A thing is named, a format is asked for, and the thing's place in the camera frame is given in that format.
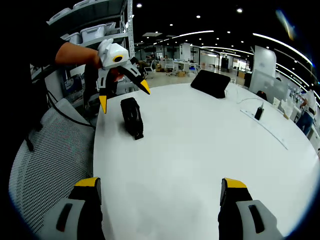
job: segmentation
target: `black tablet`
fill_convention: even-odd
[[[230,77],[201,70],[191,83],[191,87],[209,94],[217,99],[224,99],[225,89],[230,82]]]

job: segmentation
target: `ceiling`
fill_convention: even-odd
[[[291,40],[276,15],[276,10],[281,10],[295,32]],[[207,1],[197,0],[187,3],[182,0],[134,0],[133,1],[133,33],[134,42],[139,44],[137,50],[145,47],[158,45],[178,46],[180,43],[188,42],[195,46],[217,46],[251,52],[255,45],[269,47],[274,51],[277,62],[290,69],[304,79],[307,83],[315,83],[316,79],[307,69],[316,76],[315,67],[311,67],[305,59],[294,53],[287,47],[274,41],[253,36],[253,33],[261,34],[279,40],[299,50],[313,62],[314,66],[319,65],[319,53],[317,39],[314,36],[316,25],[316,8],[311,5],[289,5],[279,1]],[[193,34],[184,37],[170,39],[167,37],[182,34],[209,31],[210,33]],[[146,38],[143,34],[151,32],[162,33],[157,37]],[[245,53],[237,52],[243,58],[253,60],[253,55],[247,57]],[[279,67],[282,72],[291,75],[287,70]]]

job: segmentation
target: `white storage bin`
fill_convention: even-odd
[[[80,1],[78,3],[76,3],[75,5],[73,5],[73,9],[78,9],[84,5],[87,5],[89,3],[92,3],[92,2],[95,2],[96,0],[83,0],[83,1]]]
[[[106,25],[100,24],[97,26],[88,27],[82,29],[80,34],[82,35],[83,42],[89,42],[94,39],[102,38],[106,32]]]
[[[54,15],[52,18],[50,18],[49,23],[52,22],[53,20],[55,20],[57,17],[60,17],[60,16],[66,14],[67,12],[70,12],[70,11],[71,11],[71,9],[69,7],[61,10],[56,15]]]
[[[107,22],[105,24],[105,26],[106,26],[105,33],[107,35],[112,35],[112,34],[117,34],[118,33],[118,29],[115,29],[116,23],[114,21]]]
[[[72,43],[72,44],[82,44],[82,38],[81,38],[80,33],[78,33],[78,32],[75,32],[69,36],[66,36],[63,39]]]

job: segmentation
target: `round table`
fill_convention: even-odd
[[[139,140],[124,128],[120,102],[130,97],[143,120]],[[254,114],[262,102],[260,121],[287,149],[241,111]],[[219,239],[222,178],[246,184],[287,236],[308,209],[320,163],[302,131],[255,94],[230,83],[217,99],[186,83],[109,99],[97,120],[93,173],[106,237],[208,240]]]

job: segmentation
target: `yellow tip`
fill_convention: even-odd
[[[148,93],[150,94],[150,88],[148,86],[148,83],[145,79],[143,79],[143,81],[141,82],[141,85],[144,86],[144,88],[148,91]]]
[[[231,178],[224,178],[228,188],[247,188],[247,186],[242,182]]]
[[[107,96],[99,96],[99,100],[100,100],[100,103],[101,103],[101,107],[102,107],[102,110],[104,112],[104,114],[107,113]]]
[[[85,178],[78,181],[75,186],[77,187],[94,187],[98,177]]]

